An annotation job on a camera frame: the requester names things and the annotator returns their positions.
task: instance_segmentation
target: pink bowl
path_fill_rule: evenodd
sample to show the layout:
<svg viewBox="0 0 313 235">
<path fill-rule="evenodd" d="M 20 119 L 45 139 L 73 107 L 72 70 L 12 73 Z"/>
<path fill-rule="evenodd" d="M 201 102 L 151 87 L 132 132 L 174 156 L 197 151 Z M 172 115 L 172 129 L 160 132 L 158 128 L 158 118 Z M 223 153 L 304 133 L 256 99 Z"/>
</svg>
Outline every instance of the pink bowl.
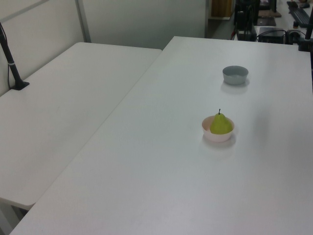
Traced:
<svg viewBox="0 0 313 235">
<path fill-rule="evenodd" d="M 209 116 L 206 119 L 204 119 L 202 122 L 202 129 L 203 129 L 204 136 L 208 140 L 213 141 L 213 142 L 224 142 L 224 141 L 228 140 L 230 138 L 231 134 L 233 133 L 235 125 L 234 125 L 232 120 L 230 120 L 229 118 L 227 118 L 227 119 L 230 121 L 233 129 L 231 132 L 228 132 L 228 133 L 223 134 L 223 135 L 212 134 L 210 131 L 210 126 L 214 120 L 214 116 Z"/>
</svg>

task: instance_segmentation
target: wall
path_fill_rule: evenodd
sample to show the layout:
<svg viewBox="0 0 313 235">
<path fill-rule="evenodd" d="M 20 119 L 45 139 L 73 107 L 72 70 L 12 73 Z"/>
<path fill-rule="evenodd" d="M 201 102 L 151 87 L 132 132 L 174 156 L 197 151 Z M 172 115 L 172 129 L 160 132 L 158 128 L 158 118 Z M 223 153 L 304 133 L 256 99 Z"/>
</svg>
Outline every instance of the wall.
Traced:
<svg viewBox="0 0 313 235">
<path fill-rule="evenodd" d="M 22 80 L 76 42 L 84 41 L 75 0 L 44 1 L 1 23 Z M 7 91 L 7 61 L 0 49 L 0 95 Z"/>
<path fill-rule="evenodd" d="M 164 49 L 174 36 L 204 38 L 207 0 L 80 0 L 91 42 Z"/>
<path fill-rule="evenodd" d="M 4 22 L 7 17 L 40 4 L 42 1 L 43 0 L 1 0 L 0 21 Z"/>
</svg>

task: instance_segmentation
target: black cable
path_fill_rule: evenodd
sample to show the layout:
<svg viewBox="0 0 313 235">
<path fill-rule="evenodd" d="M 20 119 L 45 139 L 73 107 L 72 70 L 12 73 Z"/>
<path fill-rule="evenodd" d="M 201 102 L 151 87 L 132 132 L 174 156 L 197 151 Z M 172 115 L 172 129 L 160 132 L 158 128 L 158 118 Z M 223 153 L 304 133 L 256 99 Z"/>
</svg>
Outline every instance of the black cable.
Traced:
<svg viewBox="0 0 313 235">
<path fill-rule="evenodd" d="M 9 72 L 10 72 L 10 66 L 8 65 L 8 86 L 9 86 L 9 89 L 11 89 L 11 87 L 10 87 L 10 81 L 9 81 Z"/>
<path fill-rule="evenodd" d="M 0 23 L 0 29 L 2 30 L 2 32 L 4 34 L 5 41 L 8 42 L 8 39 L 6 37 L 5 31 L 4 31 L 1 23 Z M 10 80 L 9 80 L 9 74 L 10 74 L 10 66 L 8 65 L 8 86 L 9 86 L 9 89 L 11 89 L 11 87 L 10 87 Z"/>
<path fill-rule="evenodd" d="M 7 37 L 6 37 L 5 31 L 4 31 L 4 28 L 2 27 L 1 22 L 0 22 L 0 28 L 1 28 L 2 32 L 3 32 L 3 34 L 4 34 L 4 37 L 5 37 L 6 42 L 8 42 L 8 39 L 7 39 Z"/>
<path fill-rule="evenodd" d="M 256 36 L 256 38 L 258 38 L 259 36 L 263 36 L 269 33 L 273 33 L 273 32 L 284 32 L 285 34 L 287 33 L 287 31 L 283 30 L 283 29 L 277 29 L 277 30 L 269 30 L 263 33 L 260 33 L 258 36 Z"/>
</svg>

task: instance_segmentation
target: gray bowl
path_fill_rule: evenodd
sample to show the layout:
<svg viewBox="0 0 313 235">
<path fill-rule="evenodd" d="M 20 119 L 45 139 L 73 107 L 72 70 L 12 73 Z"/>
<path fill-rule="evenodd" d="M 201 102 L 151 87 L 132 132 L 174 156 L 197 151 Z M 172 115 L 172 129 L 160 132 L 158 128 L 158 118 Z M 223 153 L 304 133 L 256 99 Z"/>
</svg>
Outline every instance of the gray bowl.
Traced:
<svg viewBox="0 0 313 235">
<path fill-rule="evenodd" d="M 224 82 L 230 85 L 245 83 L 249 71 L 241 66 L 229 66 L 223 69 Z"/>
</svg>

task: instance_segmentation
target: green pear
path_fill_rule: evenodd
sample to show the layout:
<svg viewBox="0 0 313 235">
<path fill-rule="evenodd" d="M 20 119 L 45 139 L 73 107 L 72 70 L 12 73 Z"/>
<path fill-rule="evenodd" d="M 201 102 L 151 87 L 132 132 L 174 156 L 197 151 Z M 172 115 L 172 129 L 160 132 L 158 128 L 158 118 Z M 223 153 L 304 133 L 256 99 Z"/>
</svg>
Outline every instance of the green pear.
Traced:
<svg viewBox="0 0 313 235">
<path fill-rule="evenodd" d="M 233 126 L 230 121 L 224 116 L 224 114 L 219 113 L 215 115 L 214 120 L 210 126 L 210 131 L 212 134 L 223 135 L 233 130 Z"/>
</svg>

